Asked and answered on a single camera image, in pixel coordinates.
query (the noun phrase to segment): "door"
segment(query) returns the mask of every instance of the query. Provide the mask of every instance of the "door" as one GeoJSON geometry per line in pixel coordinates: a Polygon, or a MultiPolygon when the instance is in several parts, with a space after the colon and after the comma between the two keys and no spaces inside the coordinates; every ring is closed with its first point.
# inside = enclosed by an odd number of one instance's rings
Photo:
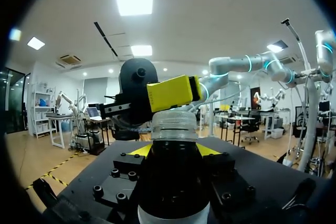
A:
{"type": "Polygon", "coordinates": [[[8,68],[0,72],[0,106],[2,111],[5,111],[7,134],[25,130],[24,86],[24,73],[8,68]]]}

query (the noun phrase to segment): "poster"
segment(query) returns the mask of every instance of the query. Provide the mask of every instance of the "poster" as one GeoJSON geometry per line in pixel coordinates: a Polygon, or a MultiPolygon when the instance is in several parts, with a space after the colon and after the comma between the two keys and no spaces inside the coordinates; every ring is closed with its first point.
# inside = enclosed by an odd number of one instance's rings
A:
{"type": "Polygon", "coordinates": [[[257,104],[258,99],[254,97],[254,94],[258,92],[260,94],[260,87],[250,89],[251,92],[251,109],[260,110],[261,106],[257,104]]]}

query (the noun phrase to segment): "ceiling light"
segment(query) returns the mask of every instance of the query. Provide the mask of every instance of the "ceiling light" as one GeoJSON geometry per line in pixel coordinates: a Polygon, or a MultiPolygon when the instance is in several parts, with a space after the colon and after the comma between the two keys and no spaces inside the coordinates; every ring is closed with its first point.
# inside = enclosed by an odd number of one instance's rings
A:
{"type": "Polygon", "coordinates": [[[273,45],[273,44],[268,45],[267,48],[271,50],[272,52],[281,52],[283,50],[281,47],[273,45]]]}
{"type": "Polygon", "coordinates": [[[120,16],[152,14],[153,0],[117,0],[120,16]]]}
{"type": "Polygon", "coordinates": [[[13,28],[9,32],[9,39],[10,40],[20,41],[20,38],[21,38],[21,31],[20,30],[13,28]]]}
{"type": "Polygon", "coordinates": [[[151,56],[152,46],[131,46],[133,56],[151,56]]]}
{"type": "Polygon", "coordinates": [[[42,46],[45,45],[45,43],[43,43],[42,41],[40,41],[39,39],[33,37],[31,38],[31,40],[27,43],[28,46],[38,50],[40,49],[42,46]]]}
{"type": "Polygon", "coordinates": [[[267,46],[267,48],[269,50],[271,50],[272,52],[275,52],[275,53],[281,52],[282,50],[284,50],[287,47],[288,46],[286,45],[286,43],[284,43],[282,40],[279,40],[279,41],[267,46]]]}

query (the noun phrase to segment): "chair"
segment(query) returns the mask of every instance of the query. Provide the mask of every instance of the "chair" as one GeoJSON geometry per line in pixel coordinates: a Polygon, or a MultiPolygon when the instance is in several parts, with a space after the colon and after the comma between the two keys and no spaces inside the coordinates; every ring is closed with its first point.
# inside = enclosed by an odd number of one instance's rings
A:
{"type": "MultiPolygon", "coordinates": [[[[308,106],[306,107],[306,116],[308,118],[308,106]]],[[[303,127],[302,138],[305,137],[307,132],[307,120],[305,120],[303,124],[303,107],[296,106],[295,107],[295,122],[293,124],[293,135],[297,138],[300,137],[301,128],[303,127]]]]}
{"type": "Polygon", "coordinates": [[[122,130],[117,125],[113,124],[111,127],[112,136],[115,140],[129,141],[140,139],[140,134],[135,131],[122,130]]]}
{"type": "Polygon", "coordinates": [[[252,132],[256,132],[259,130],[260,126],[260,121],[261,121],[261,116],[260,116],[260,111],[249,111],[248,112],[248,117],[249,118],[254,118],[253,120],[248,120],[247,124],[243,124],[240,127],[241,131],[247,131],[249,133],[249,136],[245,136],[245,139],[249,139],[249,144],[251,144],[251,140],[257,140],[259,143],[259,140],[255,136],[251,136],[252,132]]]}

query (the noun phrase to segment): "black platform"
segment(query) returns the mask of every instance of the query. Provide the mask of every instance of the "black platform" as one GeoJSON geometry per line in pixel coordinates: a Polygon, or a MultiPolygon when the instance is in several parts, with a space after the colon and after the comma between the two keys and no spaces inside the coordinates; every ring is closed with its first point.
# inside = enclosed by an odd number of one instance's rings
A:
{"type": "MultiPolygon", "coordinates": [[[[299,183],[310,177],[316,182],[316,189],[310,198],[310,201],[312,201],[322,192],[327,183],[326,179],[299,172],[215,137],[200,138],[198,143],[218,152],[230,153],[236,160],[237,171],[249,184],[256,187],[256,198],[260,200],[271,197],[280,205],[284,205],[288,202],[299,183]]],[[[94,200],[92,195],[93,186],[103,183],[109,176],[113,169],[113,160],[121,152],[129,153],[148,144],[150,142],[115,141],[60,194],[66,196],[82,210],[88,211],[93,216],[106,219],[111,208],[94,200]]],[[[217,223],[212,213],[209,214],[208,223],[217,223]]]]}

